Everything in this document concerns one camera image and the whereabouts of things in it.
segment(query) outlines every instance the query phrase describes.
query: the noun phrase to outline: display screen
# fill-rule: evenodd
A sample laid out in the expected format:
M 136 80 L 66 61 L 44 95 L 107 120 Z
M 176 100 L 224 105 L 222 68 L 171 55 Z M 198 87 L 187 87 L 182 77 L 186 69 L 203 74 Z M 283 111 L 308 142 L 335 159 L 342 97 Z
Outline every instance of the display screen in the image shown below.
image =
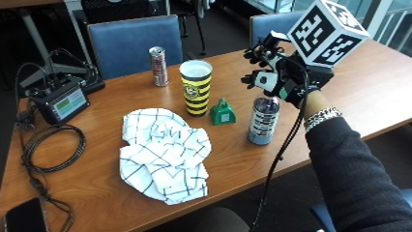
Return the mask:
M 62 120 L 86 103 L 87 99 L 79 88 L 54 105 L 54 112 Z

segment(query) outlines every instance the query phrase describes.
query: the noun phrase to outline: electronic device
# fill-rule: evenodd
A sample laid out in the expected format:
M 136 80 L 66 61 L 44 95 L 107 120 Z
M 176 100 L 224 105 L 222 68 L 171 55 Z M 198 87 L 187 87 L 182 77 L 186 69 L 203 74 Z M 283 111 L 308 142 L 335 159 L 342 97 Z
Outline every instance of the electronic device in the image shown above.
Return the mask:
M 6 232 L 48 232 L 44 202 L 39 197 L 30 199 L 4 215 Z
M 51 93 L 48 90 L 31 89 L 28 97 L 51 125 L 66 123 L 90 106 L 80 82 L 70 79 Z

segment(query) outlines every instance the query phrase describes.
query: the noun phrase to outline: person's arm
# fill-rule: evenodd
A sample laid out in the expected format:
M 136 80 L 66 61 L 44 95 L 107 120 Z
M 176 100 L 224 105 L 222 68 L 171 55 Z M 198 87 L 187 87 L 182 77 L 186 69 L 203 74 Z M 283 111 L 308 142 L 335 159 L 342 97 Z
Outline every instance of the person's arm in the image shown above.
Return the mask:
M 306 120 L 331 106 L 322 91 L 312 92 Z M 412 209 L 344 118 L 316 125 L 307 141 L 336 230 L 412 231 Z

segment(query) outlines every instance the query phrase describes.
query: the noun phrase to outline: cup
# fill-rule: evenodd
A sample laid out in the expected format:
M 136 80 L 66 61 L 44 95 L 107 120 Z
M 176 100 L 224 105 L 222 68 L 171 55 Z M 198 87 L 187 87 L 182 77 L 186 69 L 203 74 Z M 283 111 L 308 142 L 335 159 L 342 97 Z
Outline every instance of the cup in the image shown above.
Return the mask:
M 186 108 L 191 116 L 207 114 L 212 66 L 204 60 L 190 60 L 180 65 Z

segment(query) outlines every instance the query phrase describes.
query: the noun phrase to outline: chair back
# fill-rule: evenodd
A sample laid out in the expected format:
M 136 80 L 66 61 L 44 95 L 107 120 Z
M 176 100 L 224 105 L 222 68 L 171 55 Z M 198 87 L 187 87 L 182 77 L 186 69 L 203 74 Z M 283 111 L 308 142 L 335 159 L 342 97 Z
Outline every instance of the chair back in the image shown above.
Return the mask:
M 152 15 L 150 0 L 82 0 L 88 23 L 127 20 Z
M 263 14 L 250 18 L 250 46 L 255 46 L 259 38 L 266 38 L 274 30 L 287 34 L 304 12 Z
M 90 25 L 98 67 L 104 79 L 151 70 L 150 48 L 166 49 L 167 65 L 183 62 L 176 15 Z

